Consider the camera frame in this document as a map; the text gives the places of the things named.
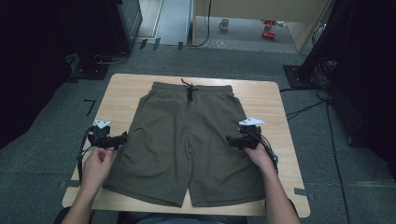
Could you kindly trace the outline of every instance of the hand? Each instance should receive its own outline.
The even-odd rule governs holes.
[[[253,161],[253,163],[259,166],[262,170],[267,164],[272,165],[271,159],[262,143],[259,143],[255,149],[246,147],[245,152],[248,154],[251,161]]]
[[[87,160],[84,161],[82,169],[81,190],[94,193],[102,187],[111,168],[112,150],[96,148]]]

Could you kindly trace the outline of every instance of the floor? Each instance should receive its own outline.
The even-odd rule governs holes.
[[[191,2],[186,0],[140,0],[143,23],[138,37],[153,43],[161,38],[161,44],[191,45]],[[294,47],[289,30],[286,26],[275,25],[270,32],[275,39],[262,37],[264,24],[260,20],[229,19],[228,31],[222,31],[219,23],[223,18],[197,17],[196,43],[205,41],[207,25],[210,27],[210,38],[203,48],[258,50],[265,52],[299,53]],[[308,43],[302,54],[308,54],[312,44]]]

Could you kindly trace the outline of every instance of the table top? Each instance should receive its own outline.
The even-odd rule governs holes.
[[[308,217],[310,208],[306,196],[295,194],[295,189],[304,189],[300,167],[291,140],[290,129],[286,119],[278,86],[275,82],[246,81],[232,79],[183,77],[195,85],[223,86],[231,85],[235,97],[239,98],[248,118],[265,120],[262,134],[271,142],[275,154],[279,157],[279,178],[288,197],[294,202],[300,217]],[[129,130],[139,100],[150,90],[154,81],[182,84],[181,77],[114,75],[107,87],[100,105],[97,119],[111,120],[111,136],[120,135]],[[72,180],[78,180],[77,168]],[[71,206],[78,193],[78,188],[66,190],[63,206]],[[211,214],[236,216],[265,216],[264,200],[221,207],[193,207],[187,192],[182,207],[169,207],[145,203],[106,189],[100,189],[92,209],[113,211],[136,211],[183,214]]]

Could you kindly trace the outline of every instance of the black tape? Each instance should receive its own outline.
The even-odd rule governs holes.
[[[183,50],[183,42],[178,42],[178,50]]]
[[[157,39],[155,39],[154,48],[152,48],[152,50],[156,50],[156,49],[158,49],[158,48],[160,47],[160,41],[161,41],[161,38],[160,38],[160,37],[158,37]]]
[[[95,101],[95,100],[87,100],[87,99],[84,99],[84,102],[92,102],[91,107],[90,107],[90,110],[89,110],[88,113],[87,113],[87,117],[88,117],[88,116],[91,114],[92,109],[93,109],[93,106],[95,105],[96,101]]]
[[[308,200],[315,200],[317,196],[315,194],[308,194]]]
[[[294,194],[301,195],[301,196],[306,196],[306,190],[305,189],[294,188]]]
[[[147,43],[148,43],[148,40],[147,40],[147,39],[144,39],[144,40],[142,41],[142,43],[140,43],[140,49],[145,48]]]

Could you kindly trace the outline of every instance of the finger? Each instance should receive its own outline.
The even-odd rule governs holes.
[[[258,150],[265,150],[264,145],[262,144],[262,142],[260,142],[259,144],[257,144],[256,149]]]
[[[251,148],[249,148],[249,147],[245,147],[245,152],[246,152],[247,154],[249,154],[251,150],[253,150],[253,149],[251,149]]]
[[[99,154],[99,160],[101,162],[103,162],[103,160],[105,159],[105,156],[106,156],[106,154],[104,154],[104,153]]]
[[[107,150],[102,162],[110,163],[113,156],[113,150]]]
[[[106,150],[105,150],[104,148],[97,147],[97,148],[95,148],[95,149],[92,151],[92,155],[93,155],[93,156],[96,156],[96,157],[99,157],[100,154],[103,154],[104,152],[106,152]]]

